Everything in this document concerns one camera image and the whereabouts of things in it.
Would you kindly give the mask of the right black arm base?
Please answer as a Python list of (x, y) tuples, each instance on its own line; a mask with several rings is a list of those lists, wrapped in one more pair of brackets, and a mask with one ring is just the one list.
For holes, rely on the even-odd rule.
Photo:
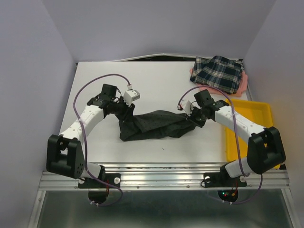
[(231, 178), (225, 172), (206, 172), (200, 185), (203, 188), (246, 187), (247, 182), (242, 182), (240, 177)]

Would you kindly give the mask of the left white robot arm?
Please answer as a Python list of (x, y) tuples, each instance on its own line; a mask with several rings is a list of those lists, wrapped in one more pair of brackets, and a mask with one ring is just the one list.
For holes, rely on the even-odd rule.
[(59, 135), (51, 135), (47, 141), (48, 172), (73, 179), (89, 179), (95, 187), (105, 184), (105, 168), (88, 162), (87, 137), (108, 115), (115, 114), (124, 119), (132, 115), (134, 101), (140, 93), (131, 86), (120, 97), (118, 88), (104, 84), (99, 94), (92, 97), (77, 119)]

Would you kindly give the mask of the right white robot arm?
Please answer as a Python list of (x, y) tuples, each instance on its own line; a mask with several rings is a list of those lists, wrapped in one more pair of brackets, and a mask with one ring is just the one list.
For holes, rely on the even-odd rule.
[(263, 174), (285, 162), (286, 155), (278, 129), (273, 126), (267, 128), (247, 119), (235, 111), (231, 102), (215, 101), (208, 90), (202, 90), (194, 97), (198, 106), (193, 106), (190, 101), (179, 103), (188, 120), (199, 127), (203, 127), (207, 120), (213, 120), (232, 130), (236, 139), (242, 138), (247, 143), (246, 157), (238, 157), (223, 165), (219, 172), (208, 175), (206, 182), (218, 181), (230, 185), (237, 177)]

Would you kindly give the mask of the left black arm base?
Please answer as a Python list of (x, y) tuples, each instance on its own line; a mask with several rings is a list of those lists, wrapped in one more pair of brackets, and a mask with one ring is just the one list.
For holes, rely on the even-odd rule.
[[(83, 178), (84, 181), (80, 180), (78, 182), (78, 188), (79, 189), (112, 189), (112, 187), (109, 187), (105, 184), (102, 184), (94, 179), (91, 178)], [(121, 174), (120, 173), (106, 173), (104, 182), (120, 187), (121, 183)]]

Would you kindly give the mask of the dark grey dotted skirt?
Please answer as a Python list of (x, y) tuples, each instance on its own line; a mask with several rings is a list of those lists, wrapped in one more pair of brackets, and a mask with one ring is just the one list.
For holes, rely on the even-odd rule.
[(203, 127), (206, 122), (193, 119), (186, 114), (176, 114), (164, 110), (140, 115), (117, 114), (116, 118), (119, 120), (119, 137), (124, 142), (165, 137), (180, 138), (196, 127)]

